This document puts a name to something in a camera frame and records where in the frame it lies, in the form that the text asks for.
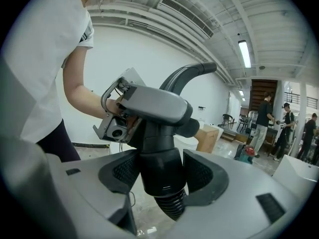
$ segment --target ceiling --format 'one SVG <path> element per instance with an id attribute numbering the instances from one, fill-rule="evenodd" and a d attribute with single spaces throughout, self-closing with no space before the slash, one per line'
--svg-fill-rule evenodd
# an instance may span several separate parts
<path id="1" fill-rule="evenodd" d="M 187 31 L 176 18 L 159 14 L 160 1 L 89 0 L 88 10 L 95 25 L 139 31 L 199 61 L 214 60 L 219 77 L 229 86 L 243 89 L 246 102 L 251 79 L 305 80 L 319 86 L 317 43 L 290 0 L 174 0 L 213 31 L 207 40 Z M 247 41 L 252 68 L 244 66 L 240 40 Z"/>

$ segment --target man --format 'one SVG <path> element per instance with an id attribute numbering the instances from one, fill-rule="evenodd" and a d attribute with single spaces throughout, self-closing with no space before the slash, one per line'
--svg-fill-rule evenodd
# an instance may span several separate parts
<path id="1" fill-rule="evenodd" d="M 319 141 L 317 141 L 317 146 L 315 148 L 314 156 L 311 161 L 311 165 L 316 165 L 319 159 Z"/>
<path id="2" fill-rule="evenodd" d="M 308 151 L 311 147 L 311 142 L 313 141 L 313 137 L 316 134 L 316 120 L 317 120 L 317 114 L 313 114 L 312 119 L 309 120 L 305 125 L 305 136 L 304 136 L 304 142 L 301 147 L 300 152 L 297 155 L 297 159 L 300 159 L 304 161 L 304 159 L 308 155 Z"/>
<path id="3" fill-rule="evenodd" d="M 258 151 L 266 138 L 268 123 L 270 120 L 275 121 L 275 118 L 271 116 L 272 108 L 269 103 L 271 100 L 270 94 L 265 92 L 264 98 L 265 99 L 262 101 L 258 109 L 256 133 L 250 143 L 250 146 L 254 147 L 255 149 L 255 157 L 257 158 L 260 157 L 260 155 L 258 155 Z"/>
<path id="4" fill-rule="evenodd" d="M 285 148 L 287 146 L 287 143 L 289 141 L 289 136 L 291 133 L 291 128 L 295 125 L 295 116 L 292 113 L 292 111 L 290 110 L 290 105 L 288 103 L 284 104 L 284 109 L 286 111 L 286 115 L 285 115 L 285 121 L 283 122 L 279 122 L 277 121 L 277 124 L 283 124 L 283 129 L 280 133 L 280 136 L 276 142 L 275 148 L 272 150 L 271 152 L 271 156 L 274 157 L 274 161 L 280 161 L 280 159 L 283 157 L 284 155 L 284 151 Z"/>

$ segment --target camera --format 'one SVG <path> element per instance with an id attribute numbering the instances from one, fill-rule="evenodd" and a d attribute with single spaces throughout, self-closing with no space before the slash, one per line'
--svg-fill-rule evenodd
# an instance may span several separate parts
<path id="1" fill-rule="evenodd" d="M 113 117 L 106 131 L 106 136 L 114 139 L 122 139 L 126 133 L 126 121 L 120 117 Z"/>

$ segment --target chair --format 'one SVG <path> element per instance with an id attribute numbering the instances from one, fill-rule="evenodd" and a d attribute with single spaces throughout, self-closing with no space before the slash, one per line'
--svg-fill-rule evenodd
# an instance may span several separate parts
<path id="1" fill-rule="evenodd" d="M 244 129 L 245 129 L 245 128 L 247 127 L 247 125 L 248 125 L 248 119 L 246 119 L 245 121 L 243 121 L 243 120 L 239 121 L 239 125 L 238 125 L 238 127 L 237 127 L 237 130 L 238 130 L 238 128 L 240 127 L 240 125 L 243 125 L 243 126 L 241 127 L 240 132 L 241 132 L 241 131 L 244 131 Z"/>
<path id="2" fill-rule="evenodd" d="M 225 123 L 227 123 L 229 129 L 229 125 L 232 123 L 232 121 L 233 117 L 231 115 L 223 114 L 223 123 L 221 125 L 225 126 Z"/>

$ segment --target railing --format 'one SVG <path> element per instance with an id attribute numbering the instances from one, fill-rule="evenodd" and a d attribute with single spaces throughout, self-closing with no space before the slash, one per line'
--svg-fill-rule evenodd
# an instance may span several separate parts
<path id="1" fill-rule="evenodd" d="M 285 92 L 285 102 L 300 105 L 300 95 Z M 307 106 L 317 109 L 318 99 L 307 97 Z"/>
<path id="2" fill-rule="evenodd" d="M 307 106 L 317 109 L 318 99 L 307 97 Z"/>

